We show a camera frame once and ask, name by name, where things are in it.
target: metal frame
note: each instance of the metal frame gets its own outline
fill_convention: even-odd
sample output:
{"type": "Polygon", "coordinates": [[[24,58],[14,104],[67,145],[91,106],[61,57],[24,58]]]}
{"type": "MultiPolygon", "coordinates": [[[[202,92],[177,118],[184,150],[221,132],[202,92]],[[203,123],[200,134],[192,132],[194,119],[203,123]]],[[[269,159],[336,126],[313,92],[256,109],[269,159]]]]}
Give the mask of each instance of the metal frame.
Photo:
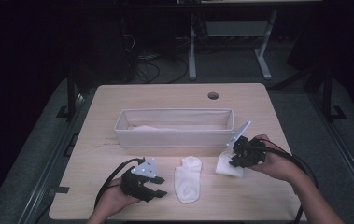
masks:
{"type": "MultiPolygon", "coordinates": [[[[267,66],[266,60],[264,59],[263,56],[266,51],[267,44],[269,42],[270,34],[272,33],[272,30],[273,30],[274,22],[276,20],[276,14],[277,14],[277,11],[273,10],[270,15],[269,20],[267,21],[266,28],[265,28],[263,35],[262,35],[262,37],[263,37],[262,45],[259,49],[254,50],[256,59],[258,60],[258,63],[259,63],[259,67],[261,68],[263,77],[266,80],[271,80],[272,75],[271,75],[270,70],[267,66]]],[[[191,26],[191,45],[190,45],[190,51],[189,51],[189,79],[190,80],[195,80],[197,78],[196,61],[195,61],[195,56],[194,56],[194,37],[195,37],[195,34],[194,34],[193,28],[191,26]]]]}

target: table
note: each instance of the table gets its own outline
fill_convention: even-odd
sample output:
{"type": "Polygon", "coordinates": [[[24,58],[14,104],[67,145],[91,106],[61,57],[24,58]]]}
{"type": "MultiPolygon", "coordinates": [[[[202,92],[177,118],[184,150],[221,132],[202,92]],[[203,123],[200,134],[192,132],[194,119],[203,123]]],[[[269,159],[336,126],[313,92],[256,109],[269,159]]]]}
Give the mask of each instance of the table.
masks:
{"type": "MultiPolygon", "coordinates": [[[[87,219],[98,190],[108,176],[132,158],[156,158],[161,185],[151,189],[168,192],[161,199],[141,202],[122,210],[120,220],[293,220],[300,202],[283,181],[245,169],[244,178],[216,175],[219,154],[225,148],[122,148],[113,130],[122,109],[231,108],[234,126],[252,121],[244,136],[266,133],[290,151],[266,88],[256,83],[114,85],[98,88],[84,121],[60,187],[50,209],[54,219],[87,219]],[[208,98],[210,92],[219,95],[208,98]],[[202,163],[200,199],[181,203],[174,190],[175,167],[195,156],[202,163]]],[[[131,166],[128,165],[119,175],[131,166]]]]}

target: white plastic bin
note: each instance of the white plastic bin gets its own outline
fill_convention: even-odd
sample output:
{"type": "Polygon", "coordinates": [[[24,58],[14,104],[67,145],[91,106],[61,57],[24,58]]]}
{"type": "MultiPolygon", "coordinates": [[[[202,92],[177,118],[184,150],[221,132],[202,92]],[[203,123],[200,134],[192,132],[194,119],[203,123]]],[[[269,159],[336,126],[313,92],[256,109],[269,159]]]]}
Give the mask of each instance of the white plastic bin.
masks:
{"type": "Polygon", "coordinates": [[[122,147],[226,147],[232,109],[126,109],[115,132],[122,147]]]}

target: hand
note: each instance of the hand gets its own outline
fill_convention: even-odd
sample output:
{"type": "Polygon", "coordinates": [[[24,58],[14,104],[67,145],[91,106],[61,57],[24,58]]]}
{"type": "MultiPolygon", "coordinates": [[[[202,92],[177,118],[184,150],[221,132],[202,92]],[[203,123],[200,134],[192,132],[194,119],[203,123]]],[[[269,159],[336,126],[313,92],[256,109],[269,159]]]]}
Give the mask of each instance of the hand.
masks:
{"type": "MultiPolygon", "coordinates": [[[[257,135],[255,138],[263,139],[266,147],[281,151],[280,148],[277,148],[275,145],[268,142],[270,140],[266,134],[257,135]]],[[[291,161],[271,152],[266,153],[266,160],[264,163],[253,165],[248,168],[269,175],[272,178],[287,181],[289,183],[296,177],[305,175],[304,172],[291,161]]]]}
{"type": "Polygon", "coordinates": [[[126,206],[141,201],[137,198],[125,195],[120,188],[120,184],[121,178],[114,179],[109,183],[109,187],[114,187],[107,189],[101,196],[87,224],[103,223],[108,217],[117,214],[126,206]]]}

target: white sock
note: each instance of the white sock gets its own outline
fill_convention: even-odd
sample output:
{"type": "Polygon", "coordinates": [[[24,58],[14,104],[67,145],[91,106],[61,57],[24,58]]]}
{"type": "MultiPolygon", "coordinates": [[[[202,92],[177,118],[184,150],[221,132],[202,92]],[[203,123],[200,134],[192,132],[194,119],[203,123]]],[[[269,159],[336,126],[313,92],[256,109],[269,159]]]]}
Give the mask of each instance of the white sock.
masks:
{"type": "Polygon", "coordinates": [[[200,159],[189,156],[182,159],[182,166],[176,167],[175,189],[182,203],[192,203],[200,197],[200,159]]]}

